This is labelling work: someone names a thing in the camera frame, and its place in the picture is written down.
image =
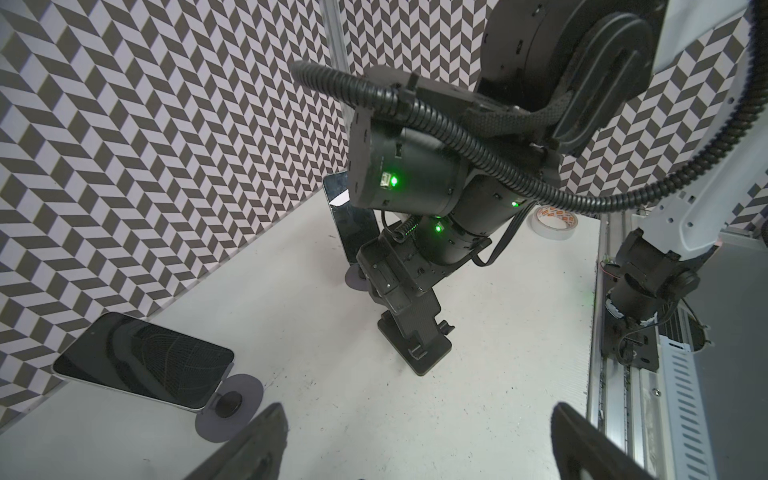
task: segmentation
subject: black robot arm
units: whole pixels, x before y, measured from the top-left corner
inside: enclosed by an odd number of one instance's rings
[[[765,1],[755,3],[753,35],[761,37]],[[379,327],[419,375],[451,348],[452,327],[435,322],[432,288],[469,260],[483,264],[478,253],[500,226],[536,202],[599,214],[660,200],[725,158],[756,120],[768,101],[764,41],[737,112],[688,164],[625,194],[559,190],[562,156],[579,155],[649,85],[665,11],[666,2],[647,0],[501,0],[485,29],[476,91],[383,66],[365,78],[304,61],[291,66],[297,83],[356,109],[352,205],[411,215],[364,245],[357,260],[372,298],[388,310]]]

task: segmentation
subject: tape roll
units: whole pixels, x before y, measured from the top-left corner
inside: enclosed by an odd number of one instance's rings
[[[571,238],[577,225],[578,219],[574,214],[555,207],[539,207],[531,215],[533,231],[549,240]]]

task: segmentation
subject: smartphone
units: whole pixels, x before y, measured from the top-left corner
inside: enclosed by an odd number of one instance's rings
[[[354,207],[349,202],[349,190],[346,185],[345,171],[323,178],[323,189],[333,222],[339,232],[346,259],[351,265],[357,263],[357,251],[360,247],[379,236],[379,224],[373,210]]]
[[[196,412],[208,404],[234,357],[222,346],[105,313],[56,359],[53,372]]]

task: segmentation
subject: braided cable sleeve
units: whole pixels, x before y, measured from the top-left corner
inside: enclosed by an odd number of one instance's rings
[[[432,135],[496,178],[510,190],[542,204],[576,213],[600,214],[636,208],[659,201],[686,187],[722,161],[746,135],[768,103],[768,0],[752,0],[754,20],[750,32],[753,55],[739,104],[720,131],[682,168],[652,184],[607,197],[574,195],[535,178],[488,149],[463,126],[418,98],[399,102],[395,88],[307,61],[291,65],[294,80],[305,87],[354,107],[370,108],[388,117],[396,114],[406,127]]]

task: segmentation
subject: vented metal panel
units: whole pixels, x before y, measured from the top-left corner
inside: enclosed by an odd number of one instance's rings
[[[665,387],[661,395],[666,399],[669,412],[675,478],[715,479],[717,474],[694,355],[685,343],[675,342],[666,336],[660,340]]]

